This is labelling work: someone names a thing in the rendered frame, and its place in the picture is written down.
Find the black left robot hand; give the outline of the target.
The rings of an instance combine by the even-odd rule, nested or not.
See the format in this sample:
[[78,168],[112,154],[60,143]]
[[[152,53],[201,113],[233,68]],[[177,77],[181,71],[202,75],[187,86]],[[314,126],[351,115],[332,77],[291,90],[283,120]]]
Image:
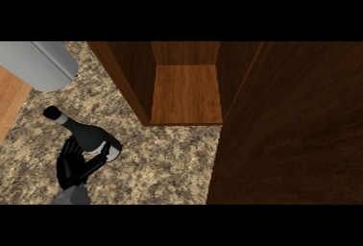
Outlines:
[[106,142],[100,153],[90,159],[84,158],[84,150],[78,145],[75,137],[71,136],[63,142],[63,146],[56,158],[56,178],[62,189],[87,182],[91,173],[106,163],[110,143]]

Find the dark green wine bottle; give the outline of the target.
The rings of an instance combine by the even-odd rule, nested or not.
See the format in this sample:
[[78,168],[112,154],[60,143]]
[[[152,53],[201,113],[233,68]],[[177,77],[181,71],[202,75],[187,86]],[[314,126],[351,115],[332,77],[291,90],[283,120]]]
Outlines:
[[106,143],[110,143],[106,161],[110,162],[122,152],[122,143],[113,136],[97,126],[78,123],[56,106],[49,106],[43,112],[44,116],[51,119],[72,133],[82,150],[96,156]]

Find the brown wooden cabinet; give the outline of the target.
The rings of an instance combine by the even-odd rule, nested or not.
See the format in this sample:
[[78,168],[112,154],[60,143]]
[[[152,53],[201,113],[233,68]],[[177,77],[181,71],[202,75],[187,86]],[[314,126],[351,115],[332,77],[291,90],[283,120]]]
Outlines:
[[224,123],[260,42],[91,41],[88,46],[143,125]]

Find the brown wooden cabinet door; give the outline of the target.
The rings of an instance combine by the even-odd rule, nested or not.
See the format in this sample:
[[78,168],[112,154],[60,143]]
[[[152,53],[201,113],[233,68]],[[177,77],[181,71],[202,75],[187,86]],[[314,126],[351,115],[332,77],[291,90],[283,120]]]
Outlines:
[[363,204],[363,42],[267,42],[220,133],[209,204]]

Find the grey rounded appliance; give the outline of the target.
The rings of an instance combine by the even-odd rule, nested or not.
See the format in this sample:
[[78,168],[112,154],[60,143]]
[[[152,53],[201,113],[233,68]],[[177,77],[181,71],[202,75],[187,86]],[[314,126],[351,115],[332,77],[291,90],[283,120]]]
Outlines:
[[60,41],[0,41],[0,65],[43,92],[63,88],[80,71]]

